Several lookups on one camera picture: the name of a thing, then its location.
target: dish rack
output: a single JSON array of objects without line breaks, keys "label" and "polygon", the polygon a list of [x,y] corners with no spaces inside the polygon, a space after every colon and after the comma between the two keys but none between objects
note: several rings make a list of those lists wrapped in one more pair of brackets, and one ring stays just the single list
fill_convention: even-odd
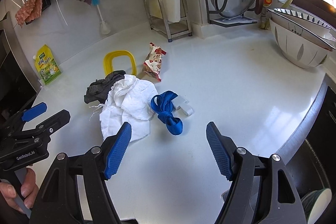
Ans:
[{"label": "dish rack", "polygon": [[188,17],[188,7],[186,0],[181,0],[183,14],[181,15],[180,22],[170,22],[168,21],[167,13],[163,0],[157,0],[159,2],[159,7],[161,11],[162,18],[150,15],[149,5],[147,0],[143,0],[148,21],[151,25],[151,29],[160,32],[165,37],[167,37],[168,42],[172,42],[173,38],[180,37],[182,35],[192,36],[192,29],[190,25],[190,20]]}]

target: yellow sauce packet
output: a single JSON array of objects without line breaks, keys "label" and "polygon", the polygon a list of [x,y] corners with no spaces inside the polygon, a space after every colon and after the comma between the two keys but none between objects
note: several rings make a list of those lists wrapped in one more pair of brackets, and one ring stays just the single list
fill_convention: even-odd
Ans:
[{"label": "yellow sauce packet", "polygon": [[47,45],[43,45],[43,47],[38,50],[35,58],[35,67],[46,85],[61,74],[53,54]]}]

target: snack wrapper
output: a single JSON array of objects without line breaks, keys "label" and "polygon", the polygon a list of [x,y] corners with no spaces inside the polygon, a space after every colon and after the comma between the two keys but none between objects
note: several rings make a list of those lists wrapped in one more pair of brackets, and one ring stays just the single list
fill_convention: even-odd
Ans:
[{"label": "snack wrapper", "polygon": [[166,55],[166,52],[163,49],[150,43],[150,52],[147,55],[142,68],[143,73],[156,78],[160,82],[161,59],[163,55]]}]

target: white plastic clip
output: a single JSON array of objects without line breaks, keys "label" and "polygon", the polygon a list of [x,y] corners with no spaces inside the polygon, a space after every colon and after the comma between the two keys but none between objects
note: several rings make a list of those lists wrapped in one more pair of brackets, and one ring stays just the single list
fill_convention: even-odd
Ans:
[{"label": "white plastic clip", "polygon": [[185,115],[190,116],[194,113],[193,109],[187,105],[188,101],[185,100],[182,96],[177,96],[172,100],[173,106],[176,110],[182,108],[182,111]]}]

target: white bowl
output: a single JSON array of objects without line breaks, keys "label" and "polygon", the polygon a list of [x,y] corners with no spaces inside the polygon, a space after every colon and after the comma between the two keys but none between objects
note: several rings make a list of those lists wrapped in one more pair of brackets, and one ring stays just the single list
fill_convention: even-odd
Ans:
[{"label": "white bowl", "polygon": [[283,14],[288,19],[295,21],[302,27],[305,27],[319,37],[325,37],[331,30],[327,23],[313,16],[288,9],[275,8],[274,10]]},{"label": "white bowl", "polygon": [[269,9],[268,11],[270,12],[270,18],[273,20],[273,22],[291,31],[293,34],[299,35],[307,39],[308,41],[316,44],[317,46],[329,50],[330,52],[336,49],[333,41],[319,37],[305,27],[302,27],[295,21],[285,17],[282,13],[276,12],[272,9]]},{"label": "white bowl", "polygon": [[326,33],[323,37],[321,37],[321,38],[323,38],[324,40],[326,40],[326,41],[328,41],[330,44],[332,44],[332,45],[335,45],[335,42],[336,42],[336,39],[335,39],[335,37],[333,37],[333,35],[330,33],[330,32],[328,32],[328,33]]},{"label": "white bowl", "polygon": [[283,55],[293,64],[308,69],[322,65],[330,51],[269,20],[272,33]]},{"label": "white bowl", "polygon": [[331,199],[332,193],[329,188],[315,190],[301,199],[307,224],[314,224],[320,218]]}]

